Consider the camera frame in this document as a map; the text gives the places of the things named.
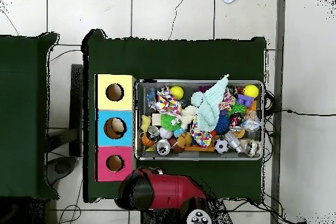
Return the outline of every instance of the tennis ball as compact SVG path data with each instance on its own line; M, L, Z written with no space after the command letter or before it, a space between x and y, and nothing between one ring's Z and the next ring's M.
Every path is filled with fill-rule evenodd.
M243 93L244 93L245 96L253 97L255 99L256 97L258 97L259 89L255 85L247 85L244 88Z
M181 98L183 98L183 89L179 86L173 86L171 88L171 94L176 97L176 99L179 101Z

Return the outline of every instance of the yellow toy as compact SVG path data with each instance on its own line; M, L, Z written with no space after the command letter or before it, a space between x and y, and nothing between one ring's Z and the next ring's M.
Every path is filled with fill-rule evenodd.
M142 125L141 129L146 132L148 127L150 126L151 119L149 116L142 115Z
M183 89L179 86L173 86L171 88L171 94L176 97L176 99L179 101L181 98L183 98Z
M256 97L258 97L259 89L255 85L247 85L243 90L243 94L246 97L253 97L255 99Z

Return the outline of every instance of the light blue plush toy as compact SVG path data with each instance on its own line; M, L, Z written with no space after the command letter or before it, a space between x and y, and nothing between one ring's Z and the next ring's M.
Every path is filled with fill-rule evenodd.
M228 74L205 93L195 92L192 95L191 103L198 108L198 129L200 131L212 131L216 128L219 119L219 104L223 101L227 85Z

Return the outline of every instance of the red object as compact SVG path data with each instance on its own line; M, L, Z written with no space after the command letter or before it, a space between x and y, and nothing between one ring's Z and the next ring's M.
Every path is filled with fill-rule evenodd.
M204 198L205 193L188 177L178 175L154 174L142 169L147 174L154 192L150 209L180 208L190 198Z
M216 129L212 130L212 131L210 132L210 134L211 134L213 137L215 137L216 134L217 134Z

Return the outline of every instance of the can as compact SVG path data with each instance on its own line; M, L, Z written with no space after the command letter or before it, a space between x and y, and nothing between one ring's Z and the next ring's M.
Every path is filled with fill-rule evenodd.
M171 151L171 145L166 138L160 139L155 145L155 151L160 156L166 156Z
M147 138L149 140L152 140L153 142L156 142L157 140L159 140L159 128L154 126L154 125L150 125L147 129Z

